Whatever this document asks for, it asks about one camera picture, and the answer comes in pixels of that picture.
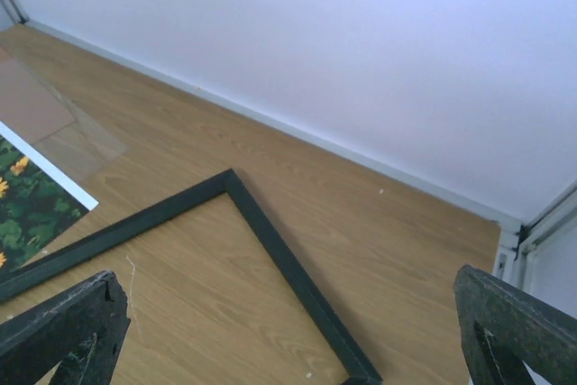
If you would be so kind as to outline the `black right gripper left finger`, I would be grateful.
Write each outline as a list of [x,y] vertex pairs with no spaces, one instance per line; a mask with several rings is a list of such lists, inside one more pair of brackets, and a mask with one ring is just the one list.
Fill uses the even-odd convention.
[[100,271],[1,324],[1,382],[109,384],[131,319],[116,275]]

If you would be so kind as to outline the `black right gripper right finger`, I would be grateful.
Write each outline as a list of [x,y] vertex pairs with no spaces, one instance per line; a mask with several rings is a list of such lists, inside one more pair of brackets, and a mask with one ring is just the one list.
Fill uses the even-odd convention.
[[453,291],[474,384],[576,382],[576,319],[469,264]]

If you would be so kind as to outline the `sunflower photo print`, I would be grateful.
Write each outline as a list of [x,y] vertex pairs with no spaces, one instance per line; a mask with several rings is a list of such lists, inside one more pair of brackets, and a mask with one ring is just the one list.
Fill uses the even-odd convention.
[[1,272],[23,266],[98,201],[1,125]]

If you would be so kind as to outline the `black picture frame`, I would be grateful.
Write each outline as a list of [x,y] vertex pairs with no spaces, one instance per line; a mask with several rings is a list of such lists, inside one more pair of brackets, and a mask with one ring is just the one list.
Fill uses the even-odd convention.
[[1,280],[1,299],[14,298],[66,270],[227,194],[346,369],[348,384],[380,384],[382,378],[314,281],[234,170],[226,170],[105,227]]

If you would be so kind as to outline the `clear acrylic sheet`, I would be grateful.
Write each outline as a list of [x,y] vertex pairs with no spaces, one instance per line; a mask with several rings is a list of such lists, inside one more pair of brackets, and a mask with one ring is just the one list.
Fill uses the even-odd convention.
[[71,94],[16,53],[8,41],[1,49],[19,60],[72,113],[75,121],[36,143],[29,143],[66,175],[81,182],[127,151],[127,147],[94,117],[80,108]]

